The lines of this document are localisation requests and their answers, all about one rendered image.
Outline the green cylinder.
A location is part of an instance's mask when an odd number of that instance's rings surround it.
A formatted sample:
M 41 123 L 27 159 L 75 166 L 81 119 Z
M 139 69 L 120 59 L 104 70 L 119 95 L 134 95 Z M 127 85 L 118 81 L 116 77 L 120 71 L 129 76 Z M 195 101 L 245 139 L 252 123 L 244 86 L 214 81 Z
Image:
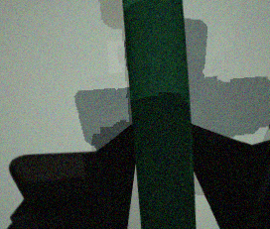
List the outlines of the green cylinder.
M 141 229 L 197 229 L 182 0 L 122 0 Z

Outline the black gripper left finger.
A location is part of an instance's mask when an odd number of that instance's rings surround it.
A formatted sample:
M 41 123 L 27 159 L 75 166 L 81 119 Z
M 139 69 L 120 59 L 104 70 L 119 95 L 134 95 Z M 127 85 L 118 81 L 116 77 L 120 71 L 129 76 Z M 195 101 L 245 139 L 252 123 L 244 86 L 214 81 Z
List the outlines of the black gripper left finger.
M 9 173 L 22 196 L 92 193 L 105 229 L 127 229 L 135 173 L 133 125 L 96 152 L 14 158 Z

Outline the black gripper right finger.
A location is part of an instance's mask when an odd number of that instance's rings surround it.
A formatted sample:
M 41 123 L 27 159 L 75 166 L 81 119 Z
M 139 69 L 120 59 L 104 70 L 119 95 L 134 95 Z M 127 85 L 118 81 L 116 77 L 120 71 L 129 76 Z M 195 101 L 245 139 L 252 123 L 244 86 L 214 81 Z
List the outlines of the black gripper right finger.
M 250 145 L 192 124 L 194 173 L 219 229 L 255 229 L 270 194 L 270 140 Z

